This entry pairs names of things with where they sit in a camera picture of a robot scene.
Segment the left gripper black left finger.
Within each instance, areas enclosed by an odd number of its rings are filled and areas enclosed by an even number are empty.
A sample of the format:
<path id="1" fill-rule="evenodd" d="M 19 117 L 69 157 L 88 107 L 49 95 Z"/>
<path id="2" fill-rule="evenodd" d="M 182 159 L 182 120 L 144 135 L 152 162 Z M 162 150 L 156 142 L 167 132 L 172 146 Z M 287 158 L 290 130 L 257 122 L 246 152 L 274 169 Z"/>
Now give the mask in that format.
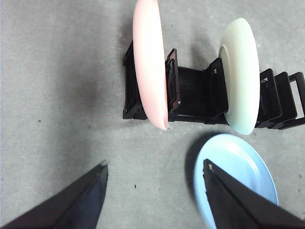
<path id="1" fill-rule="evenodd" d="M 99 163 L 62 191 L 3 229 L 94 229 L 102 211 L 108 181 L 108 165 Z"/>

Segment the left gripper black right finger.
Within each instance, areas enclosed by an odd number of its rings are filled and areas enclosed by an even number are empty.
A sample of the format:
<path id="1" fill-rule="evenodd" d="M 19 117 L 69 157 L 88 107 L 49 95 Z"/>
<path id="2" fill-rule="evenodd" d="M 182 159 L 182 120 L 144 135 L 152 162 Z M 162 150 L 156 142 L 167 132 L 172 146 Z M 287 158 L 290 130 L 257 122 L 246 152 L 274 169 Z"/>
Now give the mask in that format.
<path id="1" fill-rule="evenodd" d="M 211 160 L 203 162 L 206 195 L 218 229 L 303 229 L 305 222 L 258 195 Z"/>

